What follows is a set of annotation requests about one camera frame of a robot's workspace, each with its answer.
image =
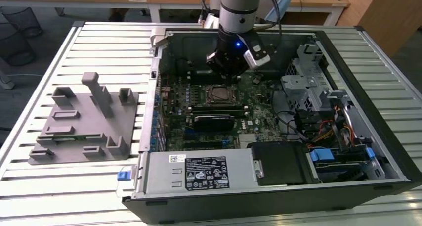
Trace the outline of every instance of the motherboard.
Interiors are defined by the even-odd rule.
[[[209,84],[210,79],[202,83],[162,75],[165,151],[245,148],[249,142],[281,140],[271,109],[273,80],[244,73],[229,85]]]

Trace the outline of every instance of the table leg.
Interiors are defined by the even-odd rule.
[[[0,70],[0,86],[7,90],[14,87],[14,83],[11,80],[7,78],[7,76],[3,74],[3,72]]]
[[[54,12],[57,13],[58,17],[64,16],[64,7],[54,7]]]
[[[149,14],[150,14],[150,21],[154,23],[160,22],[158,19],[158,4],[149,4],[148,5]]]
[[[327,19],[324,20],[323,25],[324,26],[335,26],[337,19],[340,18],[341,12],[344,8],[343,7],[333,7],[331,13],[327,16]]]

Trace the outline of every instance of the gray plastic base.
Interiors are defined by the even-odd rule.
[[[56,105],[29,153],[30,165],[128,158],[138,95],[130,89],[108,93],[97,88],[94,96],[73,94],[68,87],[53,92]],[[98,98],[105,105],[97,105]]]

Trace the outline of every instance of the white cable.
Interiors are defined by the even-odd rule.
[[[40,74],[9,74],[7,76],[37,76],[37,77],[44,77],[44,75],[40,75]]]

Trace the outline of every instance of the barcode sticker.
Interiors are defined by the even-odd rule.
[[[129,2],[146,2],[146,0],[129,0]]]
[[[185,154],[169,155],[168,162],[169,163],[184,163]]]

